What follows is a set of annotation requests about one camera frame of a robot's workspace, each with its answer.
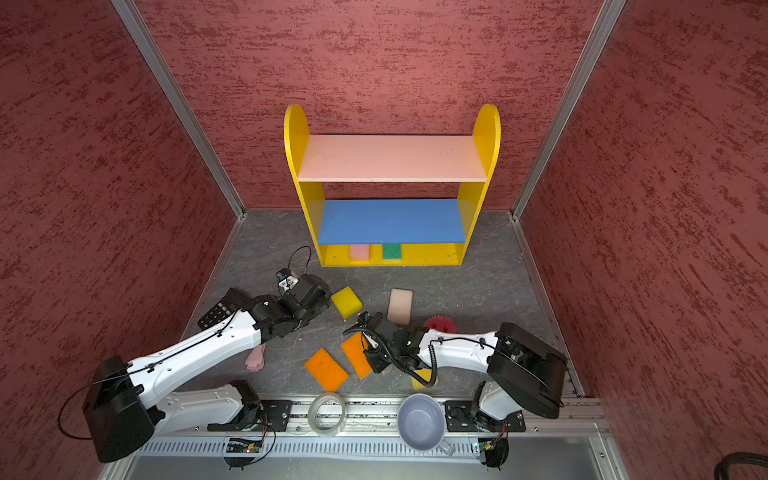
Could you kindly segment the small yellow square sponge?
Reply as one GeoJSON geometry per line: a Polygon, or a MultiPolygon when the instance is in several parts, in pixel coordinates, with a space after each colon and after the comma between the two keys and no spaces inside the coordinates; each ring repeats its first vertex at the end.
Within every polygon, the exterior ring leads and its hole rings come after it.
{"type": "Polygon", "coordinates": [[[363,307],[362,301],[349,286],[334,293],[331,301],[344,320],[356,315],[363,307]]]}

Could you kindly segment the green sponge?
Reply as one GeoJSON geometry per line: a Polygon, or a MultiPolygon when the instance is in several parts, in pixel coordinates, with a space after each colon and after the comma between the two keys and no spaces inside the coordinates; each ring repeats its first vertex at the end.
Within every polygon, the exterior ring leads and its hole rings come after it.
{"type": "Polygon", "coordinates": [[[402,260],[402,247],[400,244],[384,244],[382,246],[382,260],[384,262],[400,262],[402,260]]]}

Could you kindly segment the long yellow sponge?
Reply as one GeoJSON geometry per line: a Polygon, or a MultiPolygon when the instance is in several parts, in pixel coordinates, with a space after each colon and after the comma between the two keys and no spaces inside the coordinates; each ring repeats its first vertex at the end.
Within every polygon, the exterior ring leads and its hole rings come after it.
{"type": "Polygon", "coordinates": [[[432,388],[439,383],[437,378],[432,379],[433,372],[430,369],[419,369],[411,377],[412,388],[415,391],[421,391],[426,388],[432,388]]]}

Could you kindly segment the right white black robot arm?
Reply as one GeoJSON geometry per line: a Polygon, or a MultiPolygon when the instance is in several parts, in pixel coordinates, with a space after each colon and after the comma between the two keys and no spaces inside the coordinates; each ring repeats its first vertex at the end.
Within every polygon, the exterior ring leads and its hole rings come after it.
{"type": "Polygon", "coordinates": [[[557,419],[567,370],[565,356],[517,324],[505,322],[483,334],[446,333],[398,325],[363,312],[345,336],[362,336],[364,360],[380,373],[392,366],[421,387],[437,384],[441,369],[487,376],[460,415],[478,429],[500,432],[509,416],[524,411],[557,419]]]}

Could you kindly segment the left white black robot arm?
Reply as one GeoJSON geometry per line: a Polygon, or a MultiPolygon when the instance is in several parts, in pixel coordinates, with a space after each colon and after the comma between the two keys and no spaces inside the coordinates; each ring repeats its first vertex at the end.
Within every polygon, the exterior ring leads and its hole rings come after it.
{"type": "Polygon", "coordinates": [[[309,324],[330,304],[330,288],[314,274],[279,271],[279,295],[247,297],[231,288],[198,321],[199,333],[125,362],[114,356],[93,376],[82,410],[100,462],[121,460],[161,434],[204,426],[213,431],[265,427],[259,396],[244,380],[180,391],[199,374],[309,324]]]}

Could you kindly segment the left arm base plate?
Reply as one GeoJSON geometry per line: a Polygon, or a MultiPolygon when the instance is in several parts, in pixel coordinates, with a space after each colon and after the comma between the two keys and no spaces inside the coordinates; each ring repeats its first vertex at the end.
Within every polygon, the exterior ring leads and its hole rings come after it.
{"type": "Polygon", "coordinates": [[[247,402],[228,423],[211,423],[211,432],[285,432],[291,415],[291,400],[259,400],[247,402]]]}

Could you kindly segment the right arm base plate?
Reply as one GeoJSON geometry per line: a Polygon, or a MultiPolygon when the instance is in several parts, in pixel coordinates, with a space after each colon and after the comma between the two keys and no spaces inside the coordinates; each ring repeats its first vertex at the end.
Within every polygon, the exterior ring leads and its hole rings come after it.
{"type": "Polygon", "coordinates": [[[469,400],[448,400],[444,404],[446,428],[449,432],[522,433],[526,431],[521,411],[497,420],[481,412],[469,400]]]}

